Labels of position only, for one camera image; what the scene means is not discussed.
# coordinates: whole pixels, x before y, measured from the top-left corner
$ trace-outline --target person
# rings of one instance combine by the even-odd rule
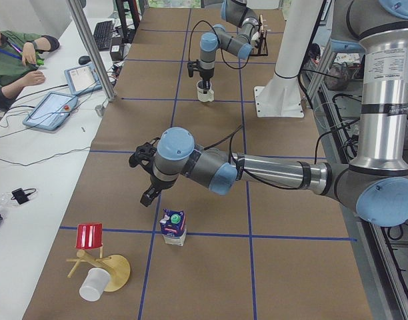
[[[0,111],[8,110],[24,87],[45,81],[38,53],[58,48],[58,40],[49,35],[0,31]]]

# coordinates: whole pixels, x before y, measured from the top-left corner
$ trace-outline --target red cup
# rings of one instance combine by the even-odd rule
[[[77,249],[95,249],[102,246],[102,224],[82,223],[77,229]]]

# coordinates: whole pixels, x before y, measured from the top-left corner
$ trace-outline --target tablet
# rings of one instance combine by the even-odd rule
[[[77,106],[78,97],[60,92],[49,92],[23,120],[29,127],[56,130]]]
[[[92,62],[65,70],[65,76],[73,95],[83,95],[102,88]]]

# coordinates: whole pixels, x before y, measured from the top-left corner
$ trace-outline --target white cup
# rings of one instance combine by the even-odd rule
[[[79,295],[87,301],[97,301],[110,280],[111,275],[108,271],[102,268],[91,268],[79,288]]]
[[[212,102],[215,99],[215,92],[211,89],[211,83],[210,83],[210,89],[207,90],[206,93],[204,93],[203,89],[203,81],[200,80],[197,82],[197,96],[198,100],[201,102]]]

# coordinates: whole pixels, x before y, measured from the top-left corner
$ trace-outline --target wooden circular base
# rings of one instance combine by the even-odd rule
[[[104,260],[103,263],[111,267],[111,281],[105,288],[106,292],[114,292],[124,286],[130,277],[130,263],[122,255],[110,255],[110,259]]]

